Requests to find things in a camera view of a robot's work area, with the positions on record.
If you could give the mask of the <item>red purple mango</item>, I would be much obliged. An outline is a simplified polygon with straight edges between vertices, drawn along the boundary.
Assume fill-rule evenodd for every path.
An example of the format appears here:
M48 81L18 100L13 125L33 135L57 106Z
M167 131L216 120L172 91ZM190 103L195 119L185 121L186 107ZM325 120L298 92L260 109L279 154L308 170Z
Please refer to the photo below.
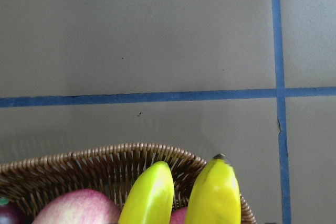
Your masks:
M1 197L1 224L23 224L25 218L24 213L16 204Z

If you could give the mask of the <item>pink apple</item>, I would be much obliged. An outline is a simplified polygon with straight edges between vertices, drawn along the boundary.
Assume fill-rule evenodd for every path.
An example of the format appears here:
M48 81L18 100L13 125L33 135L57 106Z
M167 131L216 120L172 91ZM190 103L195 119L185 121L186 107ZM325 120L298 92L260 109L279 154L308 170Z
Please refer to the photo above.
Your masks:
M52 200L33 223L117 223L120 213L119 207L105 194L80 189Z
M180 208L171 213L170 224L184 224L187 207Z

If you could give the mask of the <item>yellow green starfruit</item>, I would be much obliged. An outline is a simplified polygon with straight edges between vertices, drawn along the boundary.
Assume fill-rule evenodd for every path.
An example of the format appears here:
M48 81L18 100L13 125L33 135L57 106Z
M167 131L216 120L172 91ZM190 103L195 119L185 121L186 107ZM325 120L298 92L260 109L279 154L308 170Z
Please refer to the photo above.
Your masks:
M171 170L166 162L156 162L136 179L118 223L169 223L173 197Z

